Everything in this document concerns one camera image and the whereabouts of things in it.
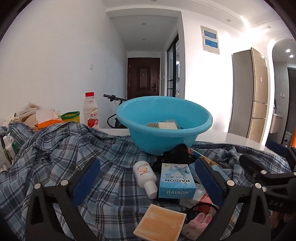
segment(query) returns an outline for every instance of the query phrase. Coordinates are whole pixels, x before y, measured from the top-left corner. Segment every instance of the plaid fabric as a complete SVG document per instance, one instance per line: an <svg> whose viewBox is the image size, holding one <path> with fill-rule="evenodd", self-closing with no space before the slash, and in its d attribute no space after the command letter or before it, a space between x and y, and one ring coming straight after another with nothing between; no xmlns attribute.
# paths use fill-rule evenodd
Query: plaid fabric
<svg viewBox="0 0 296 241"><path fill-rule="evenodd" d="M78 209L97 236L118 241L139 240L133 231L151 203L186 211L177 204L150 200L145 190L138 187L133 165L137 161L153 163L156 157L139 150L129 136L113 137L74 122L49 126L37 133L21 123L9 125L8 130L0 127L1 136L7 132L22 148L9 171L0 173L0 211L20 240L25 239L26 215L34 185L57 185L82 169L91 157L100 159L101 171ZM251 185L239 166L242 153L256 157L272 173L289 171L288 164L280 157L251 148L207 142L196 142L193 147L220 163L227 175L240 185ZM55 210L65 234L73 238L58 205ZM227 227L223 238L232 228L233 224Z"/></svg>

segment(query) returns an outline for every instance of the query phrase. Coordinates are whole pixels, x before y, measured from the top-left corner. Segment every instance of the brown door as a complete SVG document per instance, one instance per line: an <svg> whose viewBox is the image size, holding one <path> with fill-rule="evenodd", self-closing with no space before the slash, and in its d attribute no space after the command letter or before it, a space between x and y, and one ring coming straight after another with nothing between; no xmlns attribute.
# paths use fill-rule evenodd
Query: brown door
<svg viewBox="0 0 296 241"><path fill-rule="evenodd" d="M128 58L128 99L159 95L159 58Z"/></svg>

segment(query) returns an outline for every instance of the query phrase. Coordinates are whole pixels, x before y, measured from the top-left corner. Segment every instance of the red bottle cap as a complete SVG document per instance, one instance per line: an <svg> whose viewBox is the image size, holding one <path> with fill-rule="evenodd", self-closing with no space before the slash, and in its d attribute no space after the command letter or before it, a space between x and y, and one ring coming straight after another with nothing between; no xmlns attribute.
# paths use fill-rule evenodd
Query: red bottle cap
<svg viewBox="0 0 296 241"><path fill-rule="evenodd" d="M86 92L85 97L92 97L94 96L94 92Z"/></svg>

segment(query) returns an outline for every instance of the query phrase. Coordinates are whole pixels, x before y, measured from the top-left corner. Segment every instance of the silver screw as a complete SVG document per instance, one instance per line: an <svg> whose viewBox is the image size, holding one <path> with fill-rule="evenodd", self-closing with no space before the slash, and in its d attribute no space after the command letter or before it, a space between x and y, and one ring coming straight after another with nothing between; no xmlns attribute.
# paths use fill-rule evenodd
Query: silver screw
<svg viewBox="0 0 296 241"><path fill-rule="evenodd" d="M61 181L61 185L62 185L62 186L66 186L66 185L68 185L68 183L69 183L68 180L63 180L63 181Z"/></svg>
<svg viewBox="0 0 296 241"><path fill-rule="evenodd" d="M258 189L260 189L262 186L261 186L260 183L255 183L255 187L258 188Z"/></svg>
<svg viewBox="0 0 296 241"><path fill-rule="evenodd" d="M228 186L234 186L235 183L234 183L233 180L228 180L228 181L227 181L227 185L228 185Z"/></svg>
<svg viewBox="0 0 296 241"><path fill-rule="evenodd" d="M37 183L37 184L34 186L35 189L39 189L40 187L41 187L41 184L40 184L40 183Z"/></svg>

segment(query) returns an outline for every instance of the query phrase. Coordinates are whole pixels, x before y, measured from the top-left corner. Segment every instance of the sliding glass door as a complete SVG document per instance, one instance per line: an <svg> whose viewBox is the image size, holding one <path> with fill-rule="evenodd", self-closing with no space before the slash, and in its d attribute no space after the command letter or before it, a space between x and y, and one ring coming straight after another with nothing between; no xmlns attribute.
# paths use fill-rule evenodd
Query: sliding glass door
<svg viewBox="0 0 296 241"><path fill-rule="evenodd" d="M179 36L177 35L168 49L168 82L167 96L179 97L180 53Z"/></svg>

